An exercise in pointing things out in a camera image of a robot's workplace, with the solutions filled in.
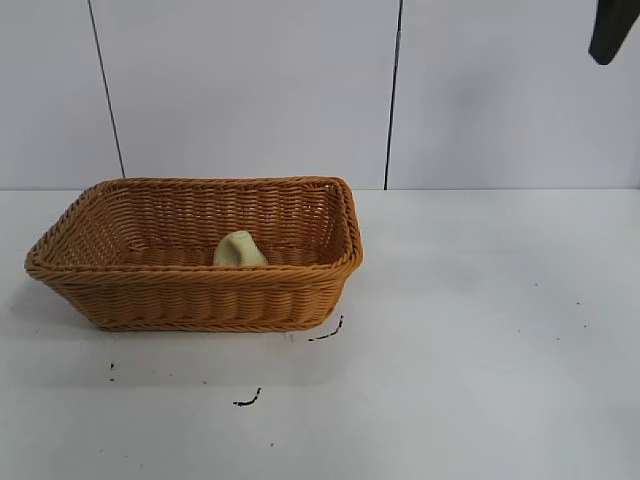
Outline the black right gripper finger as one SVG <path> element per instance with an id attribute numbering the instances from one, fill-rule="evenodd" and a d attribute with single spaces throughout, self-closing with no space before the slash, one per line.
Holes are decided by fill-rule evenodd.
<path id="1" fill-rule="evenodd" d="M 625 6 L 620 0 L 597 2 L 593 31 L 588 52 L 598 65 L 608 65 L 624 40 Z"/>

